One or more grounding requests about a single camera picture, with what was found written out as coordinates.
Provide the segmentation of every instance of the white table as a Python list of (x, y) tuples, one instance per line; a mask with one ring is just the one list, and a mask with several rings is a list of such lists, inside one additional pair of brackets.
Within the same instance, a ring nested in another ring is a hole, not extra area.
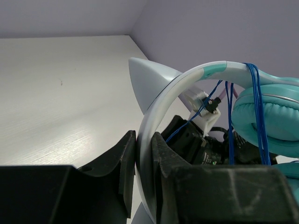
[[(129, 36), (0, 39), (0, 165), (80, 167), (138, 132), (130, 57), (146, 58)], [(174, 114), (178, 99), (159, 130)]]

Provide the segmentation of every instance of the gray wall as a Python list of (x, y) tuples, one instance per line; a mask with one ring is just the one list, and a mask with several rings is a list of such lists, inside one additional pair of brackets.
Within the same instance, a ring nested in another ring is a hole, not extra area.
[[(298, 11), (298, 0), (150, 0), (131, 36), (150, 60), (180, 71), (228, 60), (299, 77)], [(215, 82), (198, 85), (210, 92)], [(220, 110), (225, 127), (226, 102)]]
[(146, 0), (0, 0), (0, 38), (129, 34)]

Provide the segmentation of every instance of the headphone headband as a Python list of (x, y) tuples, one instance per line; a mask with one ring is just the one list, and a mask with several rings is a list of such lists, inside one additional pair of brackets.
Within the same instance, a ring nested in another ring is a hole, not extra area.
[[(143, 205), (155, 222), (155, 194), (150, 142), (170, 105), (180, 93), (199, 80), (225, 80), (247, 89), (252, 87), (252, 79), (245, 64), (227, 61), (206, 63), (180, 73), (158, 63), (131, 58), (129, 69), (138, 104), (144, 113), (137, 138), (136, 177)], [(260, 70), (259, 74), (261, 85), (288, 84), (299, 86), (299, 80), (295, 78), (275, 77)], [(165, 87), (158, 84), (154, 85), (161, 80), (164, 81), (164, 85), (166, 84)], [(142, 101), (142, 98), (145, 97), (147, 104)]]

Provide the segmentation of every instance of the ear pad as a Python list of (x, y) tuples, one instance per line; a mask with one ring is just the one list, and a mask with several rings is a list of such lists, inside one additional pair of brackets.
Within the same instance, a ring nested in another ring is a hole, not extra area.
[[(261, 86), (269, 151), (299, 157), (299, 87), (285, 84)], [(258, 146), (253, 88), (244, 90), (232, 112), (236, 132)]]
[(299, 204), (299, 163), (281, 163), (273, 167), (279, 169), (286, 176), (294, 197)]

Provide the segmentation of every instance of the blue cord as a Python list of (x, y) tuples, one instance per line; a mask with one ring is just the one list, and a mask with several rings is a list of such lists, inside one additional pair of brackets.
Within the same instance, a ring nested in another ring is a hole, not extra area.
[(265, 128), (264, 112), (263, 112), (263, 97), (260, 86), (260, 77), (258, 68), (250, 63), (244, 63), (250, 70), (252, 77), (253, 86), (253, 97), (255, 104), (255, 114), (256, 114), (256, 128), (257, 128), (257, 140), (258, 147), (260, 151), (262, 164), (271, 165), (269, 149), (268, 149), (268, 138)]
[(222, 80), (219, 80), (217, 85), (215, 86), (215, 88), (212, 90), (212, 92), (210, 93), (210, 95), (206, 98), (206, 100), (204, 101), (203, 105), (200, 106), (199, 110), (194, 114), (194, 116), (188, 120), (184, 125), (182, 125), (181, 127), (179, 127), (174, 133), (172, 133), (166, 140), (166, 143), (169, 142), (170, 139), (172, 139), (173, 136), (175, 136), (183, 127), (185, 127), (186, 125), (188, 125), (194, 118), (196, 118), (196, 116), (198, 116), (200, 114), (200, 112), (206, 107), (206, 105), (208, 104), (211, 96), (214, 94), (214, 92), (216, 91), (217, 87), (220, 85), (220, 83), (222, 82)]
[(235, 163), (235, 151), (234, 151), (234, 137), (232, 128), (232, 106), (233, 106), (233, 92), (234, 84), (230, 86), (230, 97), (228, 96), (228, 82), (225, 82), (226, 95), (228, 97), (228, 143), (229, 143), (229, 164)]

